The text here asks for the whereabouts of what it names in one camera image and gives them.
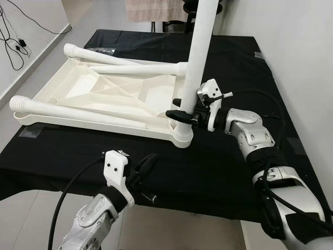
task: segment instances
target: black tablecloth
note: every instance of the black tablecloth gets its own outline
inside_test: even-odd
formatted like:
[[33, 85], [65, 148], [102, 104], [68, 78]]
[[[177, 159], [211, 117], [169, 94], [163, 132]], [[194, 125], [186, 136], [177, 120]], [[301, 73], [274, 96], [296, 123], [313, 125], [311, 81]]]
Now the black tablecloth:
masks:
[[[104, 48], [104, 52], [111, 49], [114, 56], [123, 58], [177, 63], [188, 60], [190, 43], [191, 36], [183, 34], [97, 30], [85, 48]], [[284, 107], [253, 37], [213, 36], [202, 81], [211, 78], [216, 79], [224, 93], [258, 88], [270, 92]], [[239, 95], [224, 104], [260, 115], [276, 112], [268, 99], [257, 94]], [[326, 203], [285, 107], [284, 110], [286, 160]], [[266, 119], [264, 124], [276, 136], [278, 122]], [[190, 147], [180, 149], [168, 141], [64, 126], [42, 126], [36, 138], [20, 136], [35, 127], [23, 126], [0, 154], [0, 199], [24, 190], [63, 190], [101, 152], [121, 149], [134, 161], [151, 153], [159, 155], [157, 166], [145, 182], [158, 196], [154, 206], [230, 219], [259, 219], [250, 171], [236, 140], [222, 131], [196, 130]], [[105, 184], [100, 164], [78, 180], [71, 192], [94, 195]], [[143, 198], [136, 202], [152, 206]]]

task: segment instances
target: tiled floor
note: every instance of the tiled floor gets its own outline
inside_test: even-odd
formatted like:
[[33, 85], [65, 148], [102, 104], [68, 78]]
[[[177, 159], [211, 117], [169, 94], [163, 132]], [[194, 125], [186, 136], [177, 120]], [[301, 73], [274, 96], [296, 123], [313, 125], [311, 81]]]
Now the tiled floor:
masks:
[[[150, 23], [127, 22], [124, 0], [86, 0], [89, 6], [80, 11], [65, 10], [73, 30], [48, 55], [17, 94], [33, 97], [66, 61], [65, 43], [83, 46], [96, 29], [150, 31]], [[161, 32], [160, 23], [156, 26]], [[6, 105], [0, 111], [0, 151], [19, 129], [12, 111]], [[60, 192], [27, 191], [0, 202], [0, 249], [45, 250], [49, 226]], [[57, 249], [61, 238], [72, 225], [77, 210], [91, 197], [69, 194], [61, 208], [54, 238]], [[167, 209], [135, 206], [120, 216], [104, 240], [103, 249], [242, 249], [238, 221], [196, 215]]]

